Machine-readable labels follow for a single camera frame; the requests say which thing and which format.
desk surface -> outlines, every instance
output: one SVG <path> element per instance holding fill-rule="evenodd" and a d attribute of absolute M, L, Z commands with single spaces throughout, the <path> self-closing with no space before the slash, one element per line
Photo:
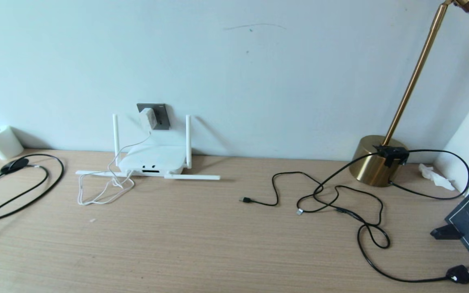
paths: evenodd
<path fill-rule="evenodd" d="M 104 169 L 112 155 L 44 153 L 63 160 L 66 174 L 41 201 L 0 220 L 0 293 L 469 292 L 469 285 L 406 284 L 376 273 L 357 246 L 359 222 L 332 209 L 296 215 L 296 200 L 315 187 L 301 175 L 277 179 L 278 207 L 238 201 L 247 196 L 272 202 L 270 178 L 277 172 L 305 171 L 323 179 L 343 162 L 195 156 L 194 174 L 223 179 L 137 177 L 135 188 L 113 204 L 79 206 L 75 171 Z M 54 160 L 36 157 L 31 162 L 46 166 L 52 178 L 59 173 Z M 0 203 L 39 182 L 41 172 L 28 168 L 2 178 Z M 417 173 L 416 166 L 407 166 L 398 181 L 440 196 L 456 194 Z M 85 195 L 96 195 L 108 179 L 87 177 Z M 347 171 L 327 187 L 337 184 L 372 192 L 385 202 L 383 228 L 392 247 L 378 249 L 363 235 L 370 257 L 385 271 L 402 278 L 435 278 L 455 265 L 469 267 L 469 253 L 460 241 L 430 236 L 460 199 L 436 201 L 395 187 L 372 188 Z M 333 196 L 333 189 L 328 190 L 327 198 Z M 343 191 L 338 203 L 369 221 L 377 217 L 378 203 L 370 197 Z M 304 206 L 318 204 L 308 200 Z"/>

white cable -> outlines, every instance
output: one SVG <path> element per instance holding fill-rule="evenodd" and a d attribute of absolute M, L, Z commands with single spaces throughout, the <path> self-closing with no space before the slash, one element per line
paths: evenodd
<path fill-rule="evenodd" d="M 82 189 L 82 180 L 84 178 L 84 176 L 86 175 L 91 175 L 91 174 L 98 174 L 98 173 L 103 173 L 103 172 L 106 172 L 106 171 L 99 171 L 99 172 L 93 172 L 93 173 L 89 173 L 89 174 L 83 174 L 79 177 L 79 195 L 77 196 L 77 203 L 80 204 L 81 206 L 87 206 L 87 205 L 90 205 L 90 204 L 107 204 L 107 203 L 111 203 L 111 202 L 114 202 L 115 200 L 117 200 L 117 198 L 121 197 L 123 194 L 127 193 L 128 191 L 130 191 L 134 186 L 135 186 L 135 182 L 132 180 L 131 178 L 131 175 L 133 174 L 133 171 L 127 171 L 126 174 L 126 179 L 124 181 L 120 181 L 119 178 L 117 178 L 117 175 L 115 175 L 115 173 L 110 169 L 110 166 L 113 164 L 113 162 L 115 162 L 115 160 L 121 155 L 121 152 L 125 149 L 125 148 L 129 148 L 129 147 L 132 147 L 134 145 L 138 145 L 138 144 L 141 144 L 145 141 L 147 141 L 147 139 L 149 139 L 149 136 L 151 135 L 151 132 L 148 132 L 147 134 L 147 137 L 146 139 L 144 139 L 143 141 L 141 142 L 138 142 L 138 143 L 135 143 L 135 144 L 130 144 L 130 145 L 126 145 L 125 147 L 123 147 L 121 150 L 119 150 L 119 152 L 115 155 L 115 157 L 113 158 L 113 160 L 108 164 L 108 171 L 110 171 L 113 176 L 112 176 L 112 179 L 108 182 L 106 182 L 106 186 L 104 187 L 104 190 L 99 193 L 99 195 L 97 195 L 94 199 L 92 200 L 89 200 L 89 201 L 83 201 L 83 189 Z M 124 183 L 126 181 L 129 181 L 131 183 L 131 186 L 128 187 L 128 188 L 124 188 Z M 119 191 L 116 195 L 112 196 L 112 198 L 110 198 L 109 200 L 106 200 L 106 201 L 98 201 L 98 199 L 106 192 L 106 190 L 108 189 L 108 186 L 110 185 L 110 183 L 113 185 L 113 186 L 118 186 L 120 187 L 122 190 Z"/>

wall socket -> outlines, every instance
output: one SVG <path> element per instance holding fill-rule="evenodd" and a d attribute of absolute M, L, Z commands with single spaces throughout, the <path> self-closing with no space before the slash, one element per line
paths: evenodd
<path fill-rule="evenodd" d="M 152 108 L 157 118 L 157 126 L 154 130 L 169 130 L 168 113 L 166 111 L 166 104 L 137 104 L 138 112 L 140 113 L 145 108 Z"/>

desk lamp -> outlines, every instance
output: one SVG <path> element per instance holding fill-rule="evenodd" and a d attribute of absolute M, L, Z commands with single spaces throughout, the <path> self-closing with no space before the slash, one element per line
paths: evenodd
<path fill-rule="evenodd" d="M 432 48 L 437 32 L 439 31 L 439 27 L 443 22 L 448 5 L 452 3 L 469 13 L 469 0 L 445 0 L 445 2 L 439 5 L 432 25 L 430 26 L 428 37 L 426 37 L 421 55 L 419 56 L 419 60 L 415 65 L 414 72 L 410 78 L 408 86 L 406 87 L 406 91 L 404 92 L 403 98 L 401 99 L 401 103 L 399 104 L 399 107 L 396 111 L 396 115 L 394 115 L 392 123 L 390 124 L 387 135 L 371 135 L 363 137 L 359 141 L 359 145 L 357 146 L 356 152 L 354 154 L 354 159 L 367 154 L 376 153 L 384 147 L 402 147 L 406 149 L 405 145 L 395 139 L 392 139 L 392 135 L 396 130 L 396 126 L 401 119 L 404 108 L 410 99 L 410 95 L 412 94 L 415 84 L 417 83 L 417 79 L 423 70 L 426 58 L 430 53 L 430 49 Z M 390 185 L 389 180 L 396 176 L 399 165 L 404 164 L 404 162 L 406 162 L 406 159 L 395 159 L 393 163 L 387 163 L 386 157 L 378 154 L 368 156 L 356 162 L 355 164 L 351 165 L 349 169 L 352 176 L 354 176 L 357 180 L 367 185 L 385 187 Z"/>

gold lamp base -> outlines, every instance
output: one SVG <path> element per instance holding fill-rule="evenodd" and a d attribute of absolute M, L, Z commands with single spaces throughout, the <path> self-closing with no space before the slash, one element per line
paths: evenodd
<path fill-rule="evenodd" d="M 356 152 L 354 153 L 354 158 L 364 156 L 367 154 L 372 154 L 377 152 L 374 145 L 378 146 L 383 143 L 385 139 L 384 136 L 366 136 L 359 141 Z M 395 139 L 390 139 L 388 143 L 390 147 L 403 147 L 406 149 L 406 146 L 396 141 Z M 350 165 L 349 170 L 352 176 L 357 180 L 371 186 L 376 187 L 386 187 L 389 186 L 389 178 L 393 180 L 396 176 L 396 173 L 400 167 L 399 159 L 394 160 L 391 167 L 385 166 L 385 158 L 378 155 L 369 156 L 361 159 L 355 164 Z"/>

